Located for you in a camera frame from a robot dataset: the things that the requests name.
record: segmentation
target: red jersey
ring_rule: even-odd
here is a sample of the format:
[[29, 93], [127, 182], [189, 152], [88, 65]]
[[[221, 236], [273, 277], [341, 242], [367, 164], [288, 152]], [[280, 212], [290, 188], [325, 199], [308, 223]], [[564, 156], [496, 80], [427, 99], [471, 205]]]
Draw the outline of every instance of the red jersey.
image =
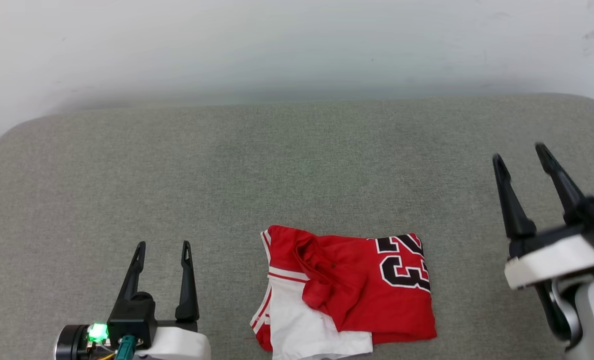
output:
[[428, 268], [415, 234], [317, 236], [279, 225], [268, 233], [285, 239], [273, 249], [270, 272], [306, 274], [303, 301], [331, 316], [338, 331], [371, 332], [374, 344], [437, 336]]

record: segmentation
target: green led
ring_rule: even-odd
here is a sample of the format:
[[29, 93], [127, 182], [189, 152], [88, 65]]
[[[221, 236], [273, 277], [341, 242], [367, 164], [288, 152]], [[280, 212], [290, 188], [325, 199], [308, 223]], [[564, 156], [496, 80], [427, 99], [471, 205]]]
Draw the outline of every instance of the green led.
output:
[[103, 344], [108, 339], [108, 325], [105, 323], [94, 323], [88, 328], [88, 341]]

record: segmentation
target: jersey number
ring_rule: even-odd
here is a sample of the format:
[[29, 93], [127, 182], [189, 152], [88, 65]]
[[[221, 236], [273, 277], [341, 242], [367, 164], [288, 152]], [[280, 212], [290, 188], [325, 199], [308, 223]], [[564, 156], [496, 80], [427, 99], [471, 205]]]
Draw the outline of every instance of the jersey number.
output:
[[[421, 241], [414, 235], [380, 237], [374, 239], [377, 253], [398, 253], [388, 255], [381, 261], [381, 278], [391, 287], [421, 289], [430, 292], [428, 268], [424, 262], [424, 250]], [[402, 252], [407, 251], [421, 257], [420, 267], [402, 266]]]

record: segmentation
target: gray fabric surface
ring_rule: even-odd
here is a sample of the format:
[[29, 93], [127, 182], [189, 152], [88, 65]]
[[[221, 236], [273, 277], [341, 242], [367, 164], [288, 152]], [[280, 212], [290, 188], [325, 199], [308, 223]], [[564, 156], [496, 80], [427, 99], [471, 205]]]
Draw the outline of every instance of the gray fabric surface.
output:
[[422, 239], [438, 337], [360, 358], [557, 359], [533, 290], [511, 291], [491, 166], [503, 155], [525, 210], [559, 224], [544, 141], [594, 194], [594, 100], [432, 98], [49, 116], [0, 139], [0, 360], [49, 359], [66, 324], [105, 321], [131, 255], [172, 319], [183, 240], [215, 360], [270, 359], [249, 320], [263, 298], [259, 232]]

